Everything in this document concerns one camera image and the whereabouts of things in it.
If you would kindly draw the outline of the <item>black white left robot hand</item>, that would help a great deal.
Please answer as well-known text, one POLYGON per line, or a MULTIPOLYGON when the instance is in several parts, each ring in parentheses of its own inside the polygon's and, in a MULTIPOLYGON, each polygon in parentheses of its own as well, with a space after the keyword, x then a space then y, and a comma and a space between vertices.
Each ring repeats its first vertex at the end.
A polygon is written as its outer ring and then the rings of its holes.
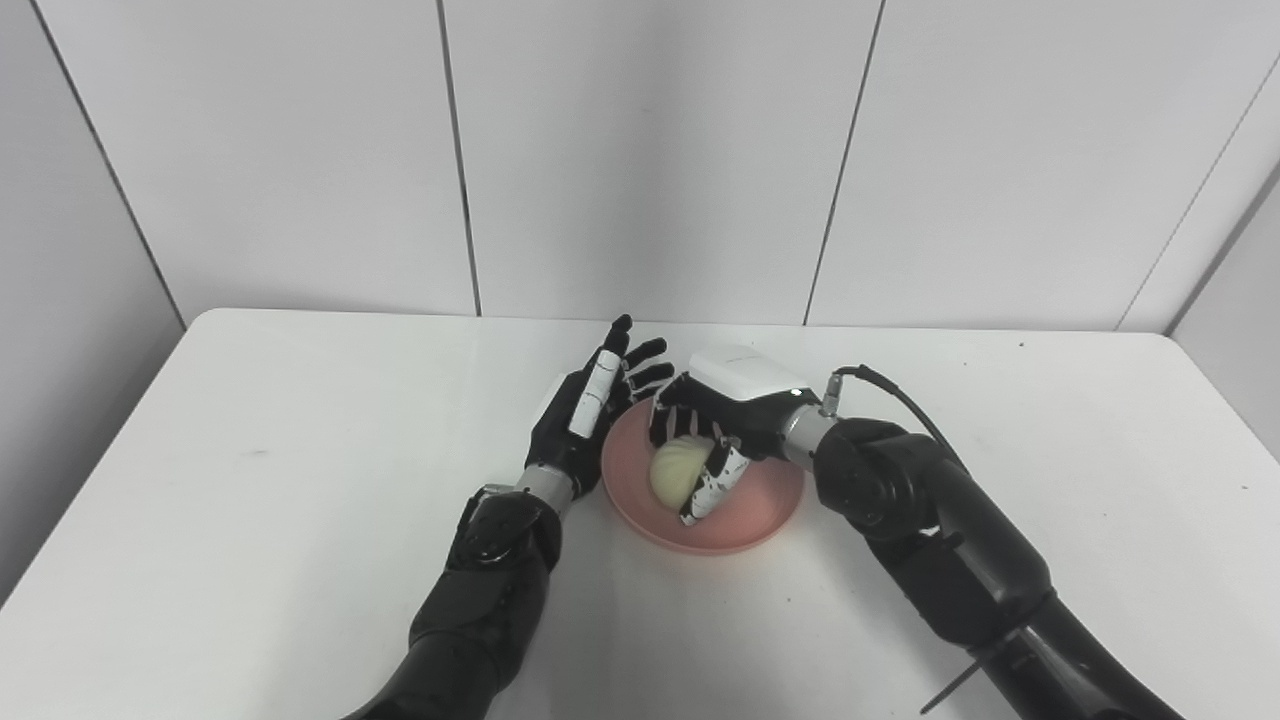
POLYGON ((632 345, 632 328, 628 314, 614 319, 582 368, 561 382, 531 430, 525 466, 563 477, 572 501, 599 483, 611 428, 675 377, 675 365, 660 360, 667 340, 632 345))

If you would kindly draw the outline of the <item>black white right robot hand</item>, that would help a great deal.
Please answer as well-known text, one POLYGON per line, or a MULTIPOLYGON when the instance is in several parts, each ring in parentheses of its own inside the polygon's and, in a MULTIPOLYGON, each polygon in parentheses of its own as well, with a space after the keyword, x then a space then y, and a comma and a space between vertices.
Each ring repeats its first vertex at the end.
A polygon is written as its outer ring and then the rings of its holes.
POLYGON ((650 443, 710 441, 678 519, 692 527, 712 515, 754 461, 778 459, 812 469, 812 456, 831 419, 814 389, 795 373, 756 350, 726 345, 691 356, 689 369, 655 396, 650 443))

